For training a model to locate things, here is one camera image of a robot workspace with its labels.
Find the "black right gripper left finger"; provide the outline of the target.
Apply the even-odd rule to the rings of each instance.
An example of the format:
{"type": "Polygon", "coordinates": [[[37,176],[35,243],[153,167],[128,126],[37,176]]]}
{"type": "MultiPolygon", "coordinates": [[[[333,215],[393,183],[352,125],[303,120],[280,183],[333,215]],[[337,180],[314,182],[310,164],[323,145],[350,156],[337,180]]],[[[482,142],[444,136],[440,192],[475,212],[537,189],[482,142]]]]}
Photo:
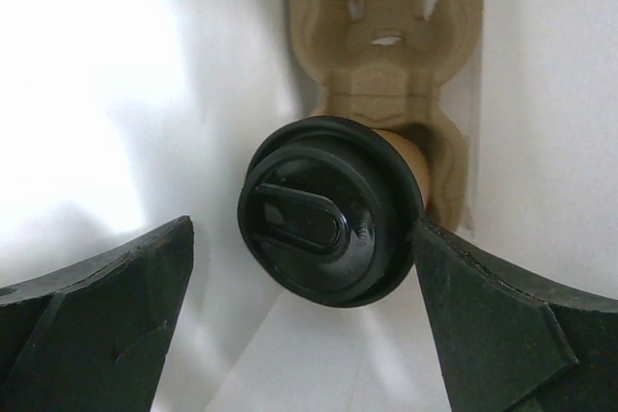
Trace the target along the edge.
{"type": "Polygon", "coordinates": [[[1,289],[4,411],[148,411],[194,263],[181,216],[1,289]]]}

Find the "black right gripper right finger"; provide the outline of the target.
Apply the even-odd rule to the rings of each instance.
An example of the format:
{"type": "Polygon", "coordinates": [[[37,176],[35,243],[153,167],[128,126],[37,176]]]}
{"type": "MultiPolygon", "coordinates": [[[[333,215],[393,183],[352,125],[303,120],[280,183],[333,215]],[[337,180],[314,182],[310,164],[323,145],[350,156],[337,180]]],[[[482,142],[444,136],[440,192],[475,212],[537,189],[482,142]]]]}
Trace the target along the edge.
{"type": "Polygon", "coordinates": [[[412,250],[454,411],[614,411],[617,302],[432,224],[412,250]]]}

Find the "black plastic cup lid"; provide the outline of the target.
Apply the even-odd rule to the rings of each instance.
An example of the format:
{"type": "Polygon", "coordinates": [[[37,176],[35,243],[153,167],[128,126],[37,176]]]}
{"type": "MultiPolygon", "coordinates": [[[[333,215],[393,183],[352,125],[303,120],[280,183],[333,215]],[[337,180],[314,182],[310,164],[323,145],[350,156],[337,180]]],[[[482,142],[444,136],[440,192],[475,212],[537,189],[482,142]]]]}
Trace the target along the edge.
{"type": "Polygon", "coordinates": [[[353,308],[392,292],[413,266],[425,208],[404,159],[374,129],[310,117],[271,133],[239,193],[239,231],[260,266],[314,303],[353,308]]]}

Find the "light blue paper bag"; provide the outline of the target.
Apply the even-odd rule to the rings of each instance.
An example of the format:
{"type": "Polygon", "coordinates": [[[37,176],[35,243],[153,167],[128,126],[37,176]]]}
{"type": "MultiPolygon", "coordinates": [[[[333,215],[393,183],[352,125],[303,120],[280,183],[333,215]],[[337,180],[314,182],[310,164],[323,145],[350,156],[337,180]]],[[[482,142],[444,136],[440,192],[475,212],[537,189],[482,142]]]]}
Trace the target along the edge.
{"type": "MultiPolygon", "coordinates": [[[[1,0],[1,282],[181,215],[195,264],[157,411],[445,411],[421,291],[319,307],[248,255],[236,203],[256,147],[317,103],[286,0],[1,0]]],[[[444,88],[469,140],[463,236],[617,294],[617,0],[485,0],[444,88]]]]}

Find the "brown paper coffee cup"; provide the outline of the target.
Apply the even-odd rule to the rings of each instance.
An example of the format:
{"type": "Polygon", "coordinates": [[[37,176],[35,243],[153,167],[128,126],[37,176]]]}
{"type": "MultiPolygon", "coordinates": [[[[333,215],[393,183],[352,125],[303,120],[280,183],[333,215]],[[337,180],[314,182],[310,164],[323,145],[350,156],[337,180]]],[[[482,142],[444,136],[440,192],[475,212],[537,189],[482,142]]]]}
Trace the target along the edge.
{"type": "Polygon", "coordinates": [[[382,129],[375,129],[375,132],[388,142],[404,159],[408,169],[415,178],[421,195],[423,208],[426,208],[430,199],[431,172],[423,152],[415,144],[397,133],[382,129]]]}

